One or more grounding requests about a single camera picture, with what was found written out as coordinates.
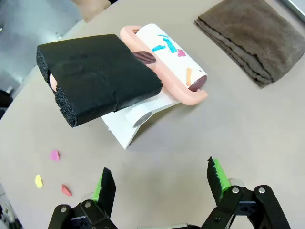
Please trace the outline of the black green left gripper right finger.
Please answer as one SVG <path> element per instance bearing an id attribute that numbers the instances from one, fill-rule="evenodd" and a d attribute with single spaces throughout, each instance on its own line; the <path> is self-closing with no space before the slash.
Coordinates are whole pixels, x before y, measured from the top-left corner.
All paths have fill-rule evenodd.
<path id="1" fill-rule="evenodd" d="M 233 185 L 219 160 L 208 159 L 207 179 L 215 199 L 212 210 L 201 228 L 229 229 L 236 216 L 247 216 L 255 229 L 289 229 L 288 220 L 270 186 L 254 190 Z"/>

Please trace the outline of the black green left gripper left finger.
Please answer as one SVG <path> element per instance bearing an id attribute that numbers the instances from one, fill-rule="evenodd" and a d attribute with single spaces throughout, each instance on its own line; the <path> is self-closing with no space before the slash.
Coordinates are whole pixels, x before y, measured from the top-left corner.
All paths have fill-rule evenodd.
<path id="1" fill-rule="evenodd" d="M 115 229 L 111 213 L 116 185 L 111 171 L 104 168 L 92 199 L 84 200 L 75 207 L 62 204 L 53 212 L 50 229 Z"/>

